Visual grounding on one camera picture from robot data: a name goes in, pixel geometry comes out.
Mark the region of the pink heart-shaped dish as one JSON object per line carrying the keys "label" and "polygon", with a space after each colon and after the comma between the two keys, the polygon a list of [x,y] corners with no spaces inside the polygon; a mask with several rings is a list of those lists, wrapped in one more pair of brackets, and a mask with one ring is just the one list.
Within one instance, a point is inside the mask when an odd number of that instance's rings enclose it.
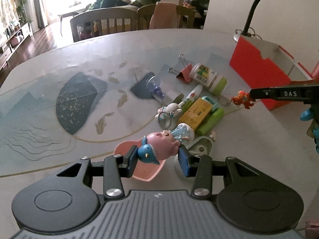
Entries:
{"label": "pink heart-shaped dish", "polygon": [[[127,140],[121,142],[114,150],[114,154],[126,155],[131,146],[136,145],[140,147],[142,145],[142,139],[140,140]],[[138,160],[132,177],[136,180],[143,182],[152,181],[162,170],[166,160],[160,161],[159,165],[145,164]]]}

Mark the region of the blue dress doll figurine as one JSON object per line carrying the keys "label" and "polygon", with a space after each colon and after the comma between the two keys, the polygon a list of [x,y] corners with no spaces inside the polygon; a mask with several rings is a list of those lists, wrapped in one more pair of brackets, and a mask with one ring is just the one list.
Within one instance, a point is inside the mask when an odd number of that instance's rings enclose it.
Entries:
{"label": "blue dress doll figurine", "polygon": [[195,131],[186,123],[180,123],[171,132],[175,140],[179,141],[181,144],[185,144],[194,140]]}

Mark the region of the green cylindrical tube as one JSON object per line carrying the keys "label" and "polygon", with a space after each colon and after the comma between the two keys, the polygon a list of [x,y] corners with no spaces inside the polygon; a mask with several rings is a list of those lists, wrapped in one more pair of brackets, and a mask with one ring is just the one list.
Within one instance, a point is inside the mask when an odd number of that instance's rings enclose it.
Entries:
{"label": "green cylindrical tube", "polygon": [[218,108],[212,114],[210,114],[196,129],[197,136],[203,136],[207,134],[224,116],[224,109]]}

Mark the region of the pink blue bird figurine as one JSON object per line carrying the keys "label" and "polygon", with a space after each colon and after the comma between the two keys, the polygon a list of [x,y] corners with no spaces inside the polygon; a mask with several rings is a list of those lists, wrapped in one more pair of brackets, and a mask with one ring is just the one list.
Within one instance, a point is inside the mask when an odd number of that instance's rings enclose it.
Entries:
{"label": "pink blue bird figurine", "polygon": [[159,165],[160,161],[177,155],[181,142],[170,131],[153,132],[142,138],[138,159],[145,164]]}

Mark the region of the yellow cardboard box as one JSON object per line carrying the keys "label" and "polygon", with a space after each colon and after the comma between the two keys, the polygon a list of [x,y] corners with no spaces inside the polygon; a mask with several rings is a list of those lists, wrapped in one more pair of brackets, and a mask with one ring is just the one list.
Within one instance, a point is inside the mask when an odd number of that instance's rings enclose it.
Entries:
{"label": "yellow cardboard box", "polygon": [[210,103],[199,98],[179,118],[178,124],[186,123],[195,131],[210,113],[211,108],[212,106]]}

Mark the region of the teal correction tape dispenser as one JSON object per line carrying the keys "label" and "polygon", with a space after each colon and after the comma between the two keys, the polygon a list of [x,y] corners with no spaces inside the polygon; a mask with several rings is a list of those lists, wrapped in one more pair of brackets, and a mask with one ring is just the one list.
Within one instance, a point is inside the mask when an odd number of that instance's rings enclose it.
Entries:
{"label": "teal correction tape dispenser", "polygon": [[219,108],[218,102],[209,96],[203,96],[201,99],[211,104],[212,108],[210,110],[211,113],[215,112]]}

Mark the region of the white dog keychain figurine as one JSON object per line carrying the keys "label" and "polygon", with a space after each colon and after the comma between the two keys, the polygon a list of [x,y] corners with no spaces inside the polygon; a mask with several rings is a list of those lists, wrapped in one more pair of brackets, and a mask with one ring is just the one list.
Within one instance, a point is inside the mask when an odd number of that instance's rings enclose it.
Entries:
{"label": "white dog keychain figurine", "polygon": [[163,130],[169,129],[173,120],[182,112],[182,107],[177,103],[170,103],[157,110],[155,119]]}

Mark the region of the red small figurine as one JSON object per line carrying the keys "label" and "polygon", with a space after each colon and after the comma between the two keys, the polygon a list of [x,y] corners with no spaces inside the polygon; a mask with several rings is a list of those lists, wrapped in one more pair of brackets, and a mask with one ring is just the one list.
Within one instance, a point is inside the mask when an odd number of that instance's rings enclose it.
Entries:
{"label": "red small figurine", "polygon": [[255,105],[255,99],[253,99],[249,92],[245,92],[243,90],[238,91],[236,96],[233,96],[231,98],[231,101],[237,105],[243,105],[245,109],[249,110],[251,107],[253,107]]}

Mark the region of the white glue pen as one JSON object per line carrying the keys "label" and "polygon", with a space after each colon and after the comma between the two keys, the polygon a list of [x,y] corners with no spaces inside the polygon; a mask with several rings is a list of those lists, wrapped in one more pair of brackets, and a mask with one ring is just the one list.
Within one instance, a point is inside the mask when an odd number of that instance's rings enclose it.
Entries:
{"label": "white glue pen", "polygon": [[198,100],[198,98],[200,97],[200,94],[203,90],[203,86],[202,85],[197,85],[188,95],[187,97],[181,102],[179,103],[179,107],[182,110],[182,112],[187,111],[192,104]]}

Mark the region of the green-capped labelled jar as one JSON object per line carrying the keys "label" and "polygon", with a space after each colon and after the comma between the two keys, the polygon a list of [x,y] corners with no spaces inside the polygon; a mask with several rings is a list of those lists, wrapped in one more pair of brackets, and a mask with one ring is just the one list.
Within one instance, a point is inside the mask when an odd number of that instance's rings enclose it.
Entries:
{"label": "green-capped labelled jar", "polygon": [[227,84],[225,77],[200,63],[192,67],[190,77],[200,83],[213,96],[219,96]]}

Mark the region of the red binder clip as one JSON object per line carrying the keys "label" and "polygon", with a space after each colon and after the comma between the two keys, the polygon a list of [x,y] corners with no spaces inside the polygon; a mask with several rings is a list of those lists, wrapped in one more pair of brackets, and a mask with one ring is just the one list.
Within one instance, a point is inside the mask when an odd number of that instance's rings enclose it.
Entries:
{"label": "red binder clip", "polygon": [[179,58],[179,61],[183,64],[183,69],[179,71],[174,68],[169,68],[168,72],[173,73],[178,80],[184,83],[190,83],[191,82],[190,73],[193,68],[192,63],[187,62],[183,54],[180,54],[178,58]]}

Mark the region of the red white storage box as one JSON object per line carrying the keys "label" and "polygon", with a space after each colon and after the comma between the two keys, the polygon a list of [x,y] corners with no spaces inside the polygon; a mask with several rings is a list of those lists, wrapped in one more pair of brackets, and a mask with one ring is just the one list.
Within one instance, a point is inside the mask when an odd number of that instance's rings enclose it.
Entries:
{"label": "red white storage box", "polygon": [[[313,79],[309,71],[296,62],[284,48],[251,37],[239,38],[230,66],[251,89],[318,84],[318,80]],[[270,111],[291,102],[272,99],[261,101]]]}

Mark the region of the patterned table mat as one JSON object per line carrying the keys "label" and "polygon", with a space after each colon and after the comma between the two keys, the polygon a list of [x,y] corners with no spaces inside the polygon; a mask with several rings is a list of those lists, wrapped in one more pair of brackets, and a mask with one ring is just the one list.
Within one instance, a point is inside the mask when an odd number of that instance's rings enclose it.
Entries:
{"label": "patterned table mat", "polygon": [[246,88],[225,55],[180,46],[79,57],[61,49],[14,68],[1,87],[1,176],[110,153],[158,130],[160,103],[146,83],[157,75],[164,92],[187,96],[194,84],[168,72],[182,68],[180,54],[223,75],[224,96]]}

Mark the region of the white roll of tape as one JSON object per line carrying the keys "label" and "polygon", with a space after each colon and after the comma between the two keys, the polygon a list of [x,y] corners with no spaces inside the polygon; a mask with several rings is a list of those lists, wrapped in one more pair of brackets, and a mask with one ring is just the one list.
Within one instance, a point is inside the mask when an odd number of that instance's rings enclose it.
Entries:
{"label": "white roll of tape", "polygon": [[166,105],[170,104],[170,103],[176,103],[179,104],[184,98],[184,94],[177,91],[177,90],[168,90],[165,93],[165,98],[164,98],[164,103]]}

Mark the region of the white tv cabinet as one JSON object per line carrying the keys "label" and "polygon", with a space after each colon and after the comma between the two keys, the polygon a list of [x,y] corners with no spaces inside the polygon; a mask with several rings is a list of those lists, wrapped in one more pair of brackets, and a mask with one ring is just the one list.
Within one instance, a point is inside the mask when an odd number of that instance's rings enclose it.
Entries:
{"label": "white tv cabinet", "polygon": [[17,53],[18,48],[24,41],[33,35],[30,23],[25,23],[14,31],[9,38],[1,44],[1,70],[9,66],[9,59]]}

